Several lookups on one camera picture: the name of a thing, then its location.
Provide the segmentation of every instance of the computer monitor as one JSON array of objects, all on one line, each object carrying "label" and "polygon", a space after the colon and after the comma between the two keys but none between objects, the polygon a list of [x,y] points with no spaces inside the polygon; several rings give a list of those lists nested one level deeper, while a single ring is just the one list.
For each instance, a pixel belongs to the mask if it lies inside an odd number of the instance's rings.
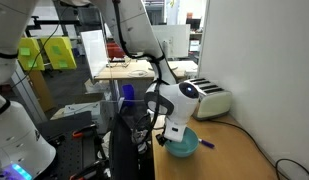
[{"label": "computer monitor", "polygon": [[201,24],[201,19],[186,19],[186,24],[191,25],[191,29],[199,29]]},{"label": "computer monitor", "polygon": [[188,56],[190,25],[157,25],[152,29],[167,58]]}]

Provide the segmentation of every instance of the wire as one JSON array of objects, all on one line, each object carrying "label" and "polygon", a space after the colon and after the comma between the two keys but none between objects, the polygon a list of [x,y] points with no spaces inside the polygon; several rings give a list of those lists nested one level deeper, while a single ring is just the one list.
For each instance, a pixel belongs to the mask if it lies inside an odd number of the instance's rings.
[{"label": "wire", "polygon": [[129,72],[127,75],[130,77],[145,77],[147,74],[148,73],[144,70],[134,70]]},{"label": "wire", "polygon": [[134,129],[137,128],[138,123],[140,123],[140,122],[142,121],[142,119],[147,118],[147,117],[149,117],[150,115],[151,115],[150,113],[147,113],[147,114],[143,115],[140,119],[138,119],[138,120],[136,121],[136,123],[134,124]]},{"label": "wire", "polygon": [[158,127],[158,128],[153,128],[154,130],[161,130],[161,129],[164,129],[165,127]]},{"label": "wire", "polygon": [[113,67],[116,67],[117,64],[118,64],[118,63],[116,63],[115,65],[112,66],[110,63],[108,63],[108,64],[106,65],[106,67],[108,67],[108,68],[113,68]]},{"label": "wire", "polygon": [[68,8],[68,7],[66,7],[66,8],[62,11],[62,13],[61,13],[61,15],[60,15],[60,20],[59,20],[59,22],[58,22],[58,24],[57,24],[57,26],[56,26],[54,32],[46,39],[46,41],[44,42],[44,44],[43,44],[43,46],[41,47],[40,51],[39,51],[39,52],[37,53],[37,55],[35,56],[35,59],[34,59],[34,62],[33,62],[33,64],[32,64],[31,69],[27,72],[27,74],[26,74],[19,82],[17,82],[14,86],[12,86],[12,89],[13,89],[14,87],[16,87],[18,84],[20,84],[21,82],[23,82],[24,79],[26,79],[26,78],[30,75],[30,73],[32,72],[32,70],[33,70],[33,68],[34,68],[34,65],[35,65],[35,63],[36,63],[36,61],[37,61],[37,58],[39,57],[40,54],[42,54],[45,45],[46,45],[47,42],[51,39],[51,37],[56,33],[58,27],[60,26],[60,24],[61,24],[61,18],[62,18],[62,16],[63,16],[63,14],[65,13],[65,11],[67,10],[67,8]]},{"label": "wire", "polygon": [[131,61],[132,61],[132,60],[130,59],[127,63],[122,63],[122,66],[123,66],[124,68],[127,68],[127,66],[131,64]]},{"label": "wire", "polygon": [[280,176],[279,176],[279,171],[278,171],[278,165],[279,165],[279,163],[281,162],[281,161],[289,161],[289,162],[292,162],[292,163],[294,163],[294,164],[297,164],[299,167],[301,167],[306,173],[307,173],[307,175],[309,176],[309,171],[304,167],[304,166],[302,166],[300,163],[298,163],[298,162],[296,162],[296,161],[293,161],[293,160],[291,160],[291,159],[285,159],[285,158],[283,158],[283,159],[279,159],[278,161],[276,161],[276,163],[275,163],[275,172],[276,172],[276,177],[277,177],[277,179],[280,179]]},{"label": "wire", "polygon": [[225,125],[229,125],[229,126],[232,126],[232,127],[235,127],[241,131],[243,131],[252,141],[253,143],[255,144],[256,148],[259,150],[259,152],[261,152],[261,154],[265,157],[265,159],[272,165],[272,167],[275,169],[276,171],[276,176],[277,176],[277,179],[280,180],[281,178],[279,177],[279,174],[281,174],[285,179],[289,180],[288,177],[286,177],[282,172],[279,171],[278,169],[278,164],[279,162],[281,161],[291,161],[295,164],[297,164],[298,166],[300,166],[309,176],[309,171],[304,167],[302,166],[301,164],[291,160],[291,159],[279,159],[278,161],[276,161],[275,165],[272,164],[272,162],[268,159],[268,157],[264,154],[264,152],[261,150],[261,148],[259,147],[259,145],[257,144],[256,140],[253,138],[253,136],[247,132],[245,129],[239,127],[239,126],[236,126],[234,124],[230,124],[230,123],[226,123],[226,122],[221,122],[221,121],[216,121],[216,120],[209,120],[208,122],[212,122],[212,123],[219,123],[219,124],[225,124]]},{"label": "wire", "polygon": [[155,85],[155,93],[157,95],[157,100],[156,100],[156,106],[155,106],[155,111],[154,111],[154,117],[153,117],[153,120],[151,122],[151,126],[149,128],[149,131],[146,133],[144,139],[142,140],[141,143],[139,144],[142,144],[146,141],[146,139],[149,137],[149,134],[151,134],[153,128],[154,128],[154,125],[157,121],[157,118],[158,118],[158,115],[159,115],[159,109],[160,109],[160,85],[162,83],[162,71],[161,71],[161,68],[159,66],[159,61],[156,61],[157,59],[153,56],[153,55],[150,55],[150,54],[143,54],[141,56],[133,56],[132,54],[130,54],[126,48],[126,42],[124,41],[123,39],[123,34],[122,34],[122,29],[121,29],[121,18],[120,18],[120,9],[118,7],[118,1],[112,1],[113,2],[113,6],[114,6],[114,11],[115,11],[115,17],[116,17],[116,24],[117,24],[117,30],[118,30],[118,36],[119,36],[119,40],[120,40],[120,44],[122,46],[122,49],[124,51],[124,53],[129,57],[129,58],[132,58],[132,59],[138,59],[138,58],[143,58],[143,57],[147,57],[147,58],[150,58],[150,62],[154,63],[156,68],[157,68],[157,71],[158,71],[158,80],[157,80],[157,83]]}]

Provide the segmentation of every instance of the blue light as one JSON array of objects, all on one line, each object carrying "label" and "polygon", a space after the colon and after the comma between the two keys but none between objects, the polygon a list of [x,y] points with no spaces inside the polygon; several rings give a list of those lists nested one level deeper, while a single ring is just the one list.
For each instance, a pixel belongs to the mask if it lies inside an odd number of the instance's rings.
[{"label": "blue light", "polygon": [[25,180],[32,180],[32,176],[28,174],[21,166],[13,164],[12,168],[18,172]]}]

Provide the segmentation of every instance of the white panel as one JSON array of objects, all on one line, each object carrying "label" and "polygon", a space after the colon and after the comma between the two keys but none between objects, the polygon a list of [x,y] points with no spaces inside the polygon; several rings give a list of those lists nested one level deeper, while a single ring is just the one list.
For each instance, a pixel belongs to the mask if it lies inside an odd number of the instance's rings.
[{"label": "white panel", "polygon": [[274,160],[309,169],[309,0],[211,0],[204,27],[199,75],[233,92],[231,114]]},{"label": "white panel", "polygon": [[172,41],[167,57],[187,57],[190,40],[190,25],[158,25],[152,26],[154,35],[163,48],[163,41]]},{"label": "white panel", "polygon": [[107,64],[107,52],[102,30],[81,32],[91,76],[95,77]]}]

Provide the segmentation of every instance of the purple pen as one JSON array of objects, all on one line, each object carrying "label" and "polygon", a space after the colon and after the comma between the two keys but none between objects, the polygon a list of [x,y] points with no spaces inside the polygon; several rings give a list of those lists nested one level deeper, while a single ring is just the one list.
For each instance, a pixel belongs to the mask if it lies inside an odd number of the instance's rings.
[{"label": "purple pen", "polygon": [[213,149],[213,148],[215,147],[214,144],[212,144],[212,143],[210,143],[210,142],[207,142],[207,141],[205,141],[205,140],[203,140],[203,139],[198,139],[198,141],[199,141],[200,143],[202,143],[204,146],[207,146],[207,147],[209,147],[209,148],[211,148],[211,149]]}]

